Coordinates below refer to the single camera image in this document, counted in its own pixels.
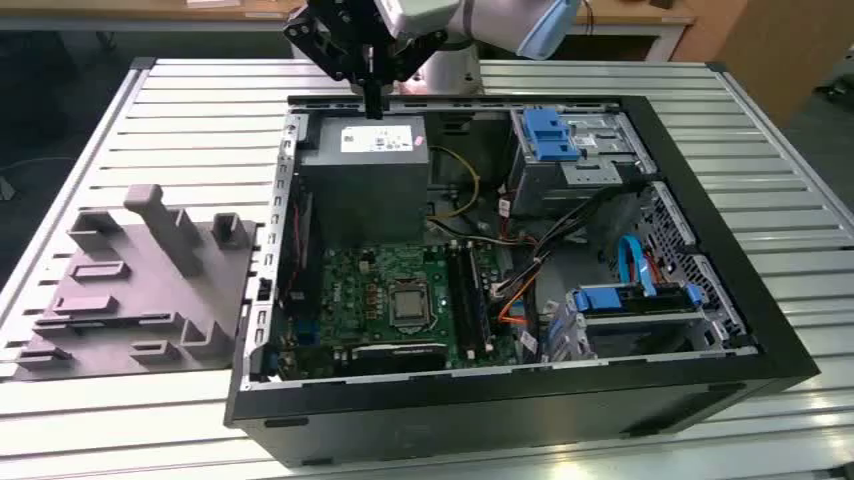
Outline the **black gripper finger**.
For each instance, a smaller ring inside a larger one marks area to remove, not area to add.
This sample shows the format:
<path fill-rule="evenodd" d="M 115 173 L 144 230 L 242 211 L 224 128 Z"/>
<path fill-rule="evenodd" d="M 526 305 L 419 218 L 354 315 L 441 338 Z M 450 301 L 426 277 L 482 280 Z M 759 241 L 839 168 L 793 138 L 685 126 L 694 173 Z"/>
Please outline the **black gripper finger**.
<path fill-rule="evenodd" d="M 295 10 L 290 14 L 283 35 L 332 80 L 350 83 L 352 92 L 362 96 L 364 115 L 372 118 L 374 86 L 368 81 L 360 45 L 344 43 L 339 46 L 335 43 L 332 34 L 320 28 L 319 13 L 323 13 L 323 9 L 300 7 Z"/>
<path fill-rule="evenodd" d="M 374 45 L 374 117 L 382 118 L 395 82 L 410 79 L 447 40 L 446 32 L 430 32 L 399 46 L 394 38 Z"/>

